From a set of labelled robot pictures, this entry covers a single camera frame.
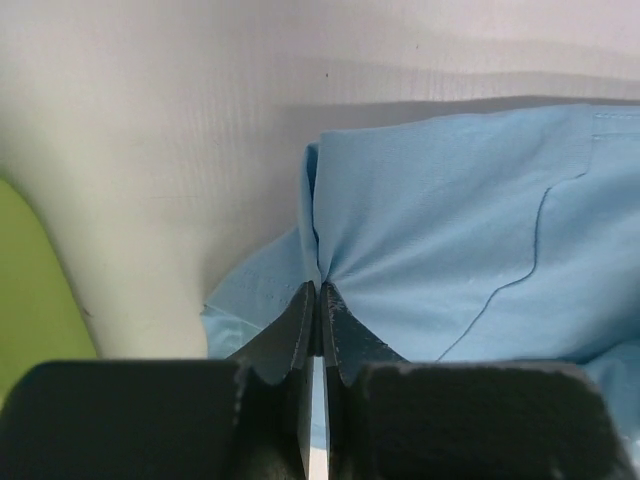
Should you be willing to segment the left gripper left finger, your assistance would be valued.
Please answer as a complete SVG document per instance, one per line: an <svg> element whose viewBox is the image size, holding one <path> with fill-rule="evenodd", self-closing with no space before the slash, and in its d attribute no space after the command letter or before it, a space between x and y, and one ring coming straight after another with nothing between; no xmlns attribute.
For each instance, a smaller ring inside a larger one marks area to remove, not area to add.
<svg viewBox="0 0 640 480"><path fill-rule="evenodd" d="M316 291L302 284L273 322L231 358L243 367L230 479L309 477Z"/></svg>

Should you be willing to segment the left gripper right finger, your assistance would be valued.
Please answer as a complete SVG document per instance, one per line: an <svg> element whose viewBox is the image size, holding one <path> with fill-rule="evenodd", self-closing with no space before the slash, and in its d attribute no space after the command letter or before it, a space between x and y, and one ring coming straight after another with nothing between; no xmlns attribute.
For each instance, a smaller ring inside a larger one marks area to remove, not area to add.
<svg viewBox="0 0 640 480"><path fill-rule="evenodd" d="M364 479L375 452L370 440L368 369L406 359L349 310L338 288L325 282L319 297L329 477Z"/></svg>

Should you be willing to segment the light blue printed t-shirt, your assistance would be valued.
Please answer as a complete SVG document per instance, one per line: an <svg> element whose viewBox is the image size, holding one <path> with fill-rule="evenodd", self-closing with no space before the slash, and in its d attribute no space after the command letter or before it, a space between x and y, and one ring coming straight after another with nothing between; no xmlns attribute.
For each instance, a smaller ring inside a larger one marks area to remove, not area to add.
<svg viewBox="0 0 640 480"><path fill-rule="evenodd" d="M234 352L306 280L411 360L566 359L639 454L639 111L552 106L328 132L295 228L206 300Z"/></svg>

